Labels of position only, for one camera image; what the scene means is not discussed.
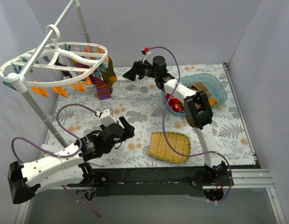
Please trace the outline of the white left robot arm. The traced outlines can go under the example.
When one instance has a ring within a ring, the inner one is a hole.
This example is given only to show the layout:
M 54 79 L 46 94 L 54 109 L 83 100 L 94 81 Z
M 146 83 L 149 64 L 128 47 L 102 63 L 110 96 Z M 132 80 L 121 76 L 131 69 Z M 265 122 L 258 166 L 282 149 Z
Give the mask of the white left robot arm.
M 103 122 L 100 127 L 53 155 L 32 162 L 11 163 L 7 179 L 13 203 L 21 204 L 44 190 L 62 185 L 99 185 L 102 175 L 95 174 L 89 162 L 134 137 L 135 130 L 124 117 Z

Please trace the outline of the floral patterned table mat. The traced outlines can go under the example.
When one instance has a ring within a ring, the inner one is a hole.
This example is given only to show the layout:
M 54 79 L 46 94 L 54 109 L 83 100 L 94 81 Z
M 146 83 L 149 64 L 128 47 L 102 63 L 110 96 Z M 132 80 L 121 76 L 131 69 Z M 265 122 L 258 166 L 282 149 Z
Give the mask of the floral patterned table mat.
M 227 93 L 227 101 L 213 110 L 212 131 L 218 151 L 231 165 L 254 165 L 254 153 L 224 67 L 221 64 L 182 65 L 169 66 L 168 71 L 175 77 L 201 73 L 216 77 Z M 112 109 L 116 119 L 123 116 L 134 126 L 135 135 L 119 149 L 102 156 L 107 168 L 169 167 L 169 162 L 148 155 L 152 133 L 162 130 L 183 133 L 190 138 L 192 156 L 186 166 L 204 164 L 195 131 L 185 117 L 164 111 L 162 93 L 153 79 L 117 82 L 113 88 L 112 96 L 107 100 L 99 100 L 96 90 L 90 86 L 86 92 L 66 88 L 68 96 L 58 98 L 53 124 L 67 143 L 72 143 L 76 136 L 83 137 L 99 129 L 100 121 L 94 116 L 94 111 Z

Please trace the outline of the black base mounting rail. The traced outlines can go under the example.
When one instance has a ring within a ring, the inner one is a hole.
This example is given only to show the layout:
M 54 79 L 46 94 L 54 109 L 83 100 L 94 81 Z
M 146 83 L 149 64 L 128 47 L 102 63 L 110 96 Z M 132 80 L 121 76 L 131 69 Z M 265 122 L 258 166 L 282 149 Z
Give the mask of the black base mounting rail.
M 82 168 L 83 179 L 74 188 L 96 187 L 97 196 L 204 196 L 204 187 L 229 184 L 229 175 L 212 181 L 204 167 Z

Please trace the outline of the mustard yellow sock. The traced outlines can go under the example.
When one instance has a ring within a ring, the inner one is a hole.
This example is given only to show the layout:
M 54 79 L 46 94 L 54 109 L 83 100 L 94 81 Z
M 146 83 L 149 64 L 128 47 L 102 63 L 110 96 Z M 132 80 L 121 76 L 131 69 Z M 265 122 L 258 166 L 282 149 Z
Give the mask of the mustard yellow sock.
M 215 98 L 208 98 L 208 101 L 211 107 L 214 107 L 218 104 L 218 101 Z

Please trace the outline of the blue transparent plastic basin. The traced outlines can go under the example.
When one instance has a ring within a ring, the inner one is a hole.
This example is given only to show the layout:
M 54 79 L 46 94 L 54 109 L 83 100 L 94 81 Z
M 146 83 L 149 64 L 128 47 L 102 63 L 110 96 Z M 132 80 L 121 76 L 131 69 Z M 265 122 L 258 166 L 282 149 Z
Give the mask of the blue transparent plastic basin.
M 207 74 L 207 73 L 201 73 L 196 75 L 190 75 L 187 77 L 182 77 L 180 79 L 180 82 L 186 86 L 190 87 L 195 82 L 202 82 L 207 89 L 209 90 L 211 96 L 209 98 L 215 98 L 218 101 L 218 104 L 214 107 L 211 107 L 212 109 L 223 105 L 227 101 L 227 93 L 223 87 L 223 85 L 220 83 L 220 81 L 213 75 Z M 185 113 L 177 113 L 174 112 L 168 105 L 167 109 L 173 113 L 176 116 L 184 116 Z

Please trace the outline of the purple striped sock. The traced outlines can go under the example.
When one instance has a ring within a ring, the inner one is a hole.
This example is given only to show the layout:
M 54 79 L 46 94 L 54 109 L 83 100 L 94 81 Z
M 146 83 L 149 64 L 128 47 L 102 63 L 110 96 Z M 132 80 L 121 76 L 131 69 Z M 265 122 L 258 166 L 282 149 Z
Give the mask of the purple striped sock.
M 83 79 L 85 84 L 95 85 L 99 100 L 110 99 L 113 92 L 113 87 L 109 87 L 103 80 L 102 74 L 105 70 L 102 63 L 92 74 Z

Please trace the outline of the red white patterned sock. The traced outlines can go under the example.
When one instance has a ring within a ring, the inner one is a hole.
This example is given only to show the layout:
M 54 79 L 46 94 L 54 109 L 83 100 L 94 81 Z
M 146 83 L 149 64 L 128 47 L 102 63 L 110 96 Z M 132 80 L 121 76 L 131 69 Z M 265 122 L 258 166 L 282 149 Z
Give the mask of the red white patterned sock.
M 168 105 L 174 112 L 177 113 L 185 112 L 184 104 L 174 96 L 170 98 Z

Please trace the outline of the olive green orange-toe sock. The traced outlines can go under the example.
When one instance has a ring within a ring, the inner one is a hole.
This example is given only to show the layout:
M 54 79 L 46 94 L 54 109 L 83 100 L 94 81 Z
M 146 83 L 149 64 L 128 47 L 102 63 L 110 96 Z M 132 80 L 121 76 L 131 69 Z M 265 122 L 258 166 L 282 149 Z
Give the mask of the olive green orange-toe sock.
M 117 76 L 113 69 L 113 61 L 111 57 L 108 56 L 107 59 L 103 62 L 103 65 L 106 69 L 102 74 L 103 80 L 109 87 L 112 87 L 113 84 L 117 82 Z

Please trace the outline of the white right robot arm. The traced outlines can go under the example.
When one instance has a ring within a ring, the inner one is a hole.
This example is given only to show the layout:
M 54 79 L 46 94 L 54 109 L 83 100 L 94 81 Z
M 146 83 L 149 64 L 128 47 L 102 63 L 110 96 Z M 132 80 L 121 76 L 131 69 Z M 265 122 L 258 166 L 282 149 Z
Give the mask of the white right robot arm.
M 139 76 L 139 79 L 153 78 L 156 87 L 169 94 L 168 101 L 174 97 L 182 102 L 185 108 L 186 121 L 196 132 L 203 151 L 198 154 L 183 154 L 176 151 L 171 146 L 166 131 L 163 130 L 167 145 L 180 156 L 203 155 L 207 182 L 214 186 L 222 182 L 227 174 L 228 162 L 222 154 L 217 152 L 217 145 L 212 132 L 213 112 L 207 94 L 204 91 L 194 91 L 187 88 L 181 84 L 180 79 L 170 75 L 163 56 L 155 56 L 152 64 L 145 59 L 135 61 L 132 68 L 123 75 L 124 78 L 131 81 L 135 81 L 136 76 Z

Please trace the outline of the white drying rack stand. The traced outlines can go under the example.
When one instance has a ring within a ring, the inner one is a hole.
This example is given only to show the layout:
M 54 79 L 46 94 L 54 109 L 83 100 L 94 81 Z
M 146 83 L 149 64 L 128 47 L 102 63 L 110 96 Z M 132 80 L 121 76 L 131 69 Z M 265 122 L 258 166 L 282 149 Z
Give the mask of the white drying rack stand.
M 74 7 L 77 11 L 82 30 L 85 34 L 86 42 L 61 42 L 61 33 L 59 26 L 67 16 L 71 8 Z M 92 52 L 80 52 L 70 51 L 62 49 L 61 46 L 87 46 L 98 47 L 99 53 Z M 57 66 L 55 63 L 59 57 L 66 57 L 72 59 L 80 64 L 88 65 L 89 68 L 78 68 L 75 66 L 65 67 Z M 26 53 L 17 56 L 16 58 L 4 63 L 0 67 L 0 76 L 2 79 L 10 84 L 13 88 L 20 93 L 32 109 L 37 113 L 39 118 L 43 121 L 46 127 L 51 131 L 56 140 L 63 147 L 67 147 L 68 144 L 61 136 L 58 130 L 49 121 L 48 116 L 40 108 L 34 98 L 28 91 L 29 87 L 35 87 L 37 90 L 46 90 L 47 88 L 56 88 L 60 90 L 63 86 L 69 84 L 75 84 L 87 78 L 94 72 L 108 57 L 108 50 L 106 47 L 90 42 L 89 35 L 87 33 L 86 23 L 84 21 L 83 13 L 81 11 L 80 2 L 78 0 L 71 0 L 62 11 L 55 23 L 49 24 L 46 27 L 46 33 L 44 39 L 41 41 L 38 47 L 27 51 Z M 64 79 L 60 81 L 30 81 L 28 75 L 31 69 L 44 69 L 44 70 L 58 70 L 66 72 L 78 72 L 79 75 L 73 78 Z

